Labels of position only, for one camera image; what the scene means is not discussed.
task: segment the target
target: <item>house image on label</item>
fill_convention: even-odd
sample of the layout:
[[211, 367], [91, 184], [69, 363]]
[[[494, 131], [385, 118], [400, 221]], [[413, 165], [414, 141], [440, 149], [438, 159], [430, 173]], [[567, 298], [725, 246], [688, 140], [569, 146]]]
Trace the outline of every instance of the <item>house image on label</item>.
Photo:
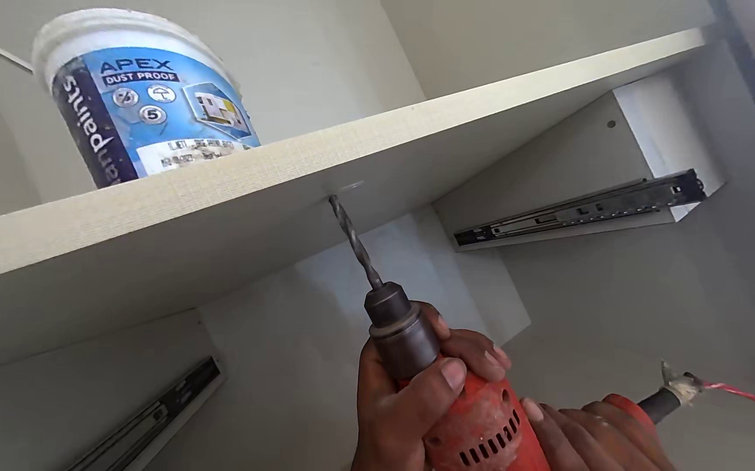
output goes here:
[[247, 123], [245, 123], [244, 117], [241, 116], [241, 112], [235, 106], [235, 103], [201, 91], [194, 92], [194, 97], [204, 108], [204, 118], [202, 118], [204, 121], [234, 127], [249, 134]]

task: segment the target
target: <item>paint bucket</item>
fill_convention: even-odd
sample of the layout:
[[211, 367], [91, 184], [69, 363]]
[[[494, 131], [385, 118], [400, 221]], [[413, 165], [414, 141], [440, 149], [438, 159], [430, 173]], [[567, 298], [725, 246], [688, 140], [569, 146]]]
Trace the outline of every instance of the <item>paint bucket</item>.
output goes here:
[[32, 63], [99, 188], [258, 146], [224, 62], [163, 17], [61, 15], [40, 29]]

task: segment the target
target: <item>printed number 5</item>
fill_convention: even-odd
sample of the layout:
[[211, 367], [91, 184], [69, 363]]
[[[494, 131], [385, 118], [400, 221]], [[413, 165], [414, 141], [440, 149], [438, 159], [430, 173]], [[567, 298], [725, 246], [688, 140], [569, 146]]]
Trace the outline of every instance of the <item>printed number 5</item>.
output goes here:
[[139, 117], [146, 124], [160, 124], [166, 120], [166, 113], [159, 106], [148, 105], [142, 106], [142, 109], [139, 110]]

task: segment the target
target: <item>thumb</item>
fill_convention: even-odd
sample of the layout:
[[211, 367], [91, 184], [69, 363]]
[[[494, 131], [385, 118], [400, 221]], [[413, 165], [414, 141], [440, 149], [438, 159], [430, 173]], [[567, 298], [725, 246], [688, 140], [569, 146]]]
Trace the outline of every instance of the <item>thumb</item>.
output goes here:
[[450, 409], [465, 387], [468, 369], [458, 358], [442, 358], [418, 373], [393, 398], [387, 420], [402, 440], [421, 440]]

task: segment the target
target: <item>bucket label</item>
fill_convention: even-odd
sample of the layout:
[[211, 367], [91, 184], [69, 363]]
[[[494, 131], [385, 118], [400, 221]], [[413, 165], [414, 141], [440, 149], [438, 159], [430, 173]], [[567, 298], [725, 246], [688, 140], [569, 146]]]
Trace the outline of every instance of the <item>bucket label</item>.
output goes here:
[[99, 188], [258, 146], [226, 78], [162, 49], [76, 57], [55, 74], [52, 97]]

